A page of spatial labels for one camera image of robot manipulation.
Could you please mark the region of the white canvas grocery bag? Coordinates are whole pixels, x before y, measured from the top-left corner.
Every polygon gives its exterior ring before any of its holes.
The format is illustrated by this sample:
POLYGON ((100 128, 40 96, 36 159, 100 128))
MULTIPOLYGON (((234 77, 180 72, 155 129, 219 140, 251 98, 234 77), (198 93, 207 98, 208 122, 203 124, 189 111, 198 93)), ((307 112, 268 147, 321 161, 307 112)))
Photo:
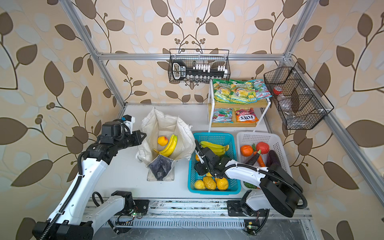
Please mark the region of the white canvas grocery bag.
POLYGON ((192 126, 186 124, 180 117, 164 114, 154 108, 142 121, 140 130, 147 136, 139 145, 136 158, 148 169, 147 181, 173 181, 174 167, 180 161, 189 161, 195 152, 192 126), (177 139, 177 143, 173 152, 166 157, 160 152, 168 145, 162 146, 158 140, 165 137, 170 143, 172 136, 177 139))

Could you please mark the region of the single yellow banana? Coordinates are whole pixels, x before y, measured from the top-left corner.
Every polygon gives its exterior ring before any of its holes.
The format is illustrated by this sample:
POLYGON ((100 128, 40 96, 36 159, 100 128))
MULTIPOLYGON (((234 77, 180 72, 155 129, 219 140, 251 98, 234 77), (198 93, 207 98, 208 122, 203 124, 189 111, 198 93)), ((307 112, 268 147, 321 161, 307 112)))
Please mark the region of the single yellow banana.
POLYGON ((171 136, 171 140, 167 144, 164 150, 161 152, 154 150, 157 154, 162 155, 164 157, 169 157, 175 150, 178 143, 178 137, 176 135, 171 136))

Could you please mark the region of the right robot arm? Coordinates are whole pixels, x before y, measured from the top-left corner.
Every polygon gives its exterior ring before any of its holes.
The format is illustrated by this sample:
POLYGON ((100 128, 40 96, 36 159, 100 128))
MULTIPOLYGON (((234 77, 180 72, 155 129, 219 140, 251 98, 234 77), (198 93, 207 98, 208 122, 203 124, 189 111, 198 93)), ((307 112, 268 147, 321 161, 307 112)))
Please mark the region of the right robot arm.
POLYGON ((279 165, 254 167, 230 158, 221 158, 208 147, 202 147, 200 142, 195 143, 195 152, 200 159, 195 165, 195 170, 200 176, 210 173, 218 179, 240 180, 261 189, 263 195, 244 195, 248 208, 254 211, 275 209, 289 218, 294 215, 296 209, 307 208, 308 201, 303 194, 303 188, 279 165))

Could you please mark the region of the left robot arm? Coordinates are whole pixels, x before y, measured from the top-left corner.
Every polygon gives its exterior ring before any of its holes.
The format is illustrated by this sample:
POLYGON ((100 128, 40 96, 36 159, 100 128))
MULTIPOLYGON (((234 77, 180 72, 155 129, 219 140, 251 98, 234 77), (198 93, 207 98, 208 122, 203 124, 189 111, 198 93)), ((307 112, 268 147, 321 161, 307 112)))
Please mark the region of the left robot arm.
POLYGON ((95 210, 84 215, 99 179, 118 151, 139 146, 145 133, 133 131, 135 118, 124 115, 106 122, 97 141, 79 154, 78 173, 65 196, 45 222, 37 222, 32 230, 38 240, 91 240, 94 234, 115 214, 136 213, 131 192, 115 191, 95 210))

